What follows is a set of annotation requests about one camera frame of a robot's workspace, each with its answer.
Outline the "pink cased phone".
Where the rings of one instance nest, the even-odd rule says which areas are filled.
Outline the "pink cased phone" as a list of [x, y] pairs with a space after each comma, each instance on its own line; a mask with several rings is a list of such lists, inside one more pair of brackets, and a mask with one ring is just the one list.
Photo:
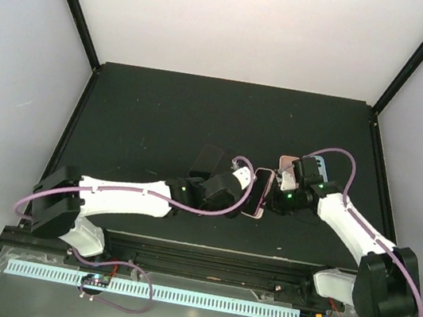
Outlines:
[[281, 157], [279, 157], [279, 161], [278, 161], [279, 166], [278, 166], [277, 173], [282, 174], [283, 172], [287, 172], [293, 175], [294, 173], [293, 162], [298, 160], [298, 158], [299, 157], [288, 156], [288, 155], [282, 155]]

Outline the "black phone pink edge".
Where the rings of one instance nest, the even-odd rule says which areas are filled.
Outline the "black phone pink edge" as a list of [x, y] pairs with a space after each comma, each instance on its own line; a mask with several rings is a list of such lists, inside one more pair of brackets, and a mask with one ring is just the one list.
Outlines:
[[195, 177], [208, 180], [216, 170], [222, 156], [222, 149], [212, 145], [205, 145], [189, 170], [189, 178]]

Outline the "light blue phone case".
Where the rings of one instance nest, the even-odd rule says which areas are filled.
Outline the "light blue phone case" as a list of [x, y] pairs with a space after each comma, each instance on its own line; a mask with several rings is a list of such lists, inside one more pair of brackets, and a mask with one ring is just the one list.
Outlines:
[[319, 157], [319, 156], [315, 156], [315, 160], [317, 162], [317, 166], [318, 166], [318, 172], [320, 173], [320, 175], [323, 178], [323, 182], [328, 182], [328, 173], [327, 173], [327, 168], [326, 168], [326, 164], [324, 162], [324, 158], [323, 157]]

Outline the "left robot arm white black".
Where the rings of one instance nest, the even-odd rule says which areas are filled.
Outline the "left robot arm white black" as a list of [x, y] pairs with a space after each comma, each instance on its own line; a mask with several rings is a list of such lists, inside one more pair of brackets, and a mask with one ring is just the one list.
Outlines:
[[94, 215], [146, 215], [154, 218], [187, 211], [194, 215], [235, 213], [247, 199], [253, 177], [247, 167], [208, 180], [173, 178], [148, 183], [103, 181], [66, 166], [33, 188], [31, 234], [58, 238], [72, 246], [92, 268], [111, 259], [105, 230], [90, 221]]

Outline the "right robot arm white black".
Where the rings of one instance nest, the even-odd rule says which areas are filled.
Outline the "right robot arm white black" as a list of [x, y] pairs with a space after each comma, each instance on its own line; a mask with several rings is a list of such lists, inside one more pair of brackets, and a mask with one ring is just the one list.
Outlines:
[[326, 223], [357, 264], [354, 274], [321, 269], [299, 284], [299, 297], [317, 305], [327, 297], [352, 306], [358, 317], [417, 314], [417, 256], [384, 238], [355, 208], [337, 182], [323, 177], [315, 157], [281, 156], [265, 208], [279, 215], [309, 210]]

